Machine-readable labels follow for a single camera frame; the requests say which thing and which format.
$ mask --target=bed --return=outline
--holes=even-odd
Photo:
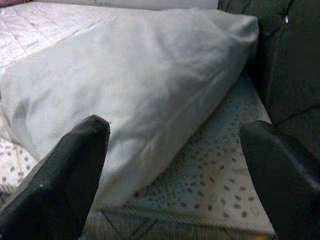
[[[248,11],[250,15],[255,6],[245,1],[239,6],[233,1],[221,1],[219,8],[225,11],[230,8],[236,13]],[[128,10],[40,2],[1,9],[1,33],[5,36],[0,53],[2,71],[13,61],[81,34],[95,24],[106,23],[110,15],[119,11]],[[278,28],[282,29],[288,23],[285,15],[281,21],[277,20],[276,24],[260,26],[262,38],[273,37],[278,34]],[[264,89],[262,84],[270,76],[249,73],[250,76],[246,71],[241,74],[218,108],[192,135],[164,173],[150,186],[137,190],[123,207],[103,209],[103,212],[272,235],[274,230],[253,187],[238,137],[241,124],[255,120],[270,122],[250,80],[255,76],[253,83],[261,97],[264,94],[261,92]],[[5,172],[2,174],[1,191],[11,194],[36,161],[28,151],[8,139],[9,135],[1,139],[1,165],[6,166],[2,170]],[[7,177],[12,172],[17,175]],[[94,218],[89,217],[90,221],[94,222]]]

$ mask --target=dark upholstered headboard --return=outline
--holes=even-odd
[[[258,17],[251,80],[273,125],[320,160],[320,1],[219,0],[218,9]]]

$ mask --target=white pillow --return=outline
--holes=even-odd
[[[218,0],[36,0],[36,2],[147,10],[218,8]]]
[[[38,160],[89,115],[111,136],[95,207],[150,184],[256,52],[255,17],[218,10],[117,15],[17,62],[0,78],[10,131]]]

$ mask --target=mattress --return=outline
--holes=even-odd
[[[0,9],[0,71],[14,61],[107,23],[127,9],[30,2]],[[130,11],[141,14],[148,11]],[[152,185],[119,213],[273,233],[254,190],[239,125],[269,117],[245,74]],[[36,161],[9,135],[0,138],[0,191],[11,194]]]

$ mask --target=white mattress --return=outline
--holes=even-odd
[[[106,23],[115,12],[127,11],[42,2],[2,8],[0,72],[15,60],[87,31],[95,24]],[[130,14],[141,13],[148,14],[148,11],[130,11]],[[137,193],[127,209],[135,209],[138,214],[140,208],[143,214],[151,215],[161,210],[196,216],[202,223],[272,233],[237,135],[241,123],[258,119],[269,121],[250,81],[243,80],[190,139],[168,171],[149,188]],[[0,191],[11,193],[35,164],[27,151],[1,137]]]

